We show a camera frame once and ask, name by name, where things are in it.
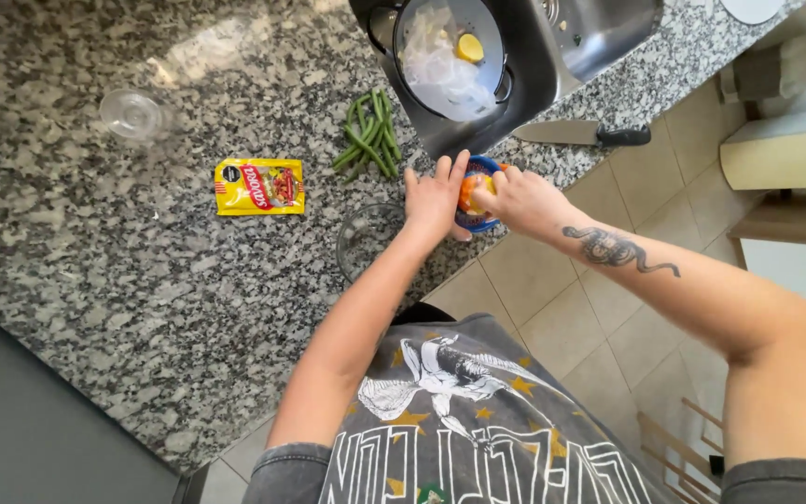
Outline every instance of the black knife handle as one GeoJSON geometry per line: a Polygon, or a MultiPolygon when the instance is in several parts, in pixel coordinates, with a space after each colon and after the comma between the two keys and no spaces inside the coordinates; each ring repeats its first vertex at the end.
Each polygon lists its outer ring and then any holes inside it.
{"type": "Polygon", "coordinates": [[[652,130],[648,126],[642,129],[618,129],[605,131],[605,125],[599,125],[596,132],[596,145],[600,148],[608,147],[636,147],[652,141],[652,130]]]}

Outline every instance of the bird graphic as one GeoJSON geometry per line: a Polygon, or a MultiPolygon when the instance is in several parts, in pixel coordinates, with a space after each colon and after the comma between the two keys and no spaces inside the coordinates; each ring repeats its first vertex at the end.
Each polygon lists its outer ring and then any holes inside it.
{"type": "Polygon", "coordinates": [[[379,419],[398,418],[409,407],[413,397],[424,390],[431,394],[431,406],[441,423],[453,432],[471,441],[475,448],[487,449],[486,440],[477,440],[462,422],[452,415],[450,400],[453,396],[482,401],[503,390],[524,401],[539,414],[550,427],[553,423],[535,408],[518,390],[491,374],[490,368],[508,371],[521,378],[538,383],[573,403],[567,395],[545,383],[518,364],[484,353],[464,353],[452,348],[459,335],[436,337],[426,342],[400,340],[403,360],[413,379],[363,378],[357,396],[360,403],[379,419]]]}

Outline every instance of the lemon half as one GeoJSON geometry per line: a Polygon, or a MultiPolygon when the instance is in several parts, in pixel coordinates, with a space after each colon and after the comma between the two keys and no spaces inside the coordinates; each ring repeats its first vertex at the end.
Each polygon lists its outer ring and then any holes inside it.
{"type": "Polygon", "coordinates": [[[484,59],[484,48],[481,41],[471,33],[459,37],[456,43],[456,57],[464,59],[468,63],[477,63],[484,59]]]}

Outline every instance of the chef's knife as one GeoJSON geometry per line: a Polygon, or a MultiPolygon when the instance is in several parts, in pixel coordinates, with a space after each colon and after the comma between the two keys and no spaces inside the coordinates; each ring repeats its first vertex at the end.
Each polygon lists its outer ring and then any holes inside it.
{"type": "Polygon", "coordinates": [[[606,131],[599,121],[545,121],[520,126],[512,134],[528,142],[576,143],[600,148],[645,145],[652,141],[648,126],[606,131]]]}

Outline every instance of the snake tattoo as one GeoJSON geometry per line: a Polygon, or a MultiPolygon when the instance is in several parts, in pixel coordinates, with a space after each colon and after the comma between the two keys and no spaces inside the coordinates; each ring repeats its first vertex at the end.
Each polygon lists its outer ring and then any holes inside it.
{"type": "Polygon", "coordinates": [[[594,265],[626,266],[636,259],[636,269],[640,273],[652,273],[653,271],[669,268],[674,272],[675,277],[680,278],[680,269],[671,263],[647,266],[646,250],[614,231],[600,230],[599,228],[578,230],[568,226],[562,229],[562,234],[569,238],[579,239],[583,244],[583,249],[581,250],[583,257],[594,265]]]}

